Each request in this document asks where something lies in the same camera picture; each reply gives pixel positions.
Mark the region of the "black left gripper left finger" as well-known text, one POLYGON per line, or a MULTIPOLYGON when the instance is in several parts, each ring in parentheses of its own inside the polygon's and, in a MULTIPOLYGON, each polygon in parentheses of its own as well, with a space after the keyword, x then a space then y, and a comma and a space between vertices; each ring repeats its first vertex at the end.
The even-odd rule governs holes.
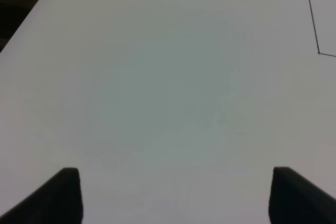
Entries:
POLYGON ((77 168, 61 169, 1 216, 1 223, 82 223, 83 201, 77 168))

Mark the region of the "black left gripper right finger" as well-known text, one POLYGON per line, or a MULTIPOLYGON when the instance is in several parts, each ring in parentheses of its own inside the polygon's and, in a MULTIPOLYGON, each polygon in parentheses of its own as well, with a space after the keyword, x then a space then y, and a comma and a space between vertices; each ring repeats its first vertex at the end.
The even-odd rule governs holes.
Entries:
POLYGON ((273 169, 271 223, 335 223, 335 198, 289 167, 273 169))

